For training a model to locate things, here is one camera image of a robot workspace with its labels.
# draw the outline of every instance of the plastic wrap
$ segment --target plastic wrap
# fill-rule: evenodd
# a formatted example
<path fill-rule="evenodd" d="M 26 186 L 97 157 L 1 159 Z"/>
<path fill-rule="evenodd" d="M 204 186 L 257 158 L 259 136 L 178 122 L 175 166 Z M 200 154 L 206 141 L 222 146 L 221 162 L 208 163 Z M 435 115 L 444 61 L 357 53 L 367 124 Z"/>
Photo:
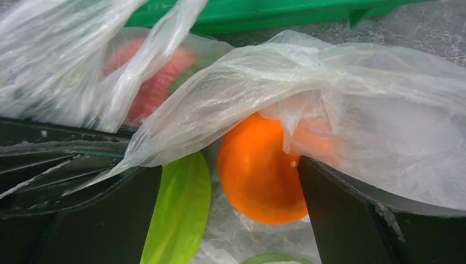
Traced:
<path fill-rule="evenodd" d="M 281 121 L 286 152 L 413 200 L 464 209 L 465 84 L 463 68 L 427 53 L 332 46 L 284 31 L 187 80 L 142 124 L 119 165 L 77 189 L 198 151 L 261 111 Z"/>
<path fill-rule="evenodd" d="M 0 20 L 0 115 L 115 132 L 207 0 L 180 0 L 133 58 L 105 75 L 107 42 L 146 0 L 22 0 Z"/>

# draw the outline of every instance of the orange fruit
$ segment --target orange fruit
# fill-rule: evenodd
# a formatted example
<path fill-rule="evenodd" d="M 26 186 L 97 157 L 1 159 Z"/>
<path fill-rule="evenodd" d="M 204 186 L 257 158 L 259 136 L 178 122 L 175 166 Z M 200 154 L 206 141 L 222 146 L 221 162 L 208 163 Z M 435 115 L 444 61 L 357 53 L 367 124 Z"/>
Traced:
<path fill-rule="evenodd" d="M 263 224 L 298 221 L 308 212 L 299 182 L 299 156 L 282 150 L 277 120 L 252 114 L 224 137 L 218 172 L 226 197 L 238 211 Z"/>

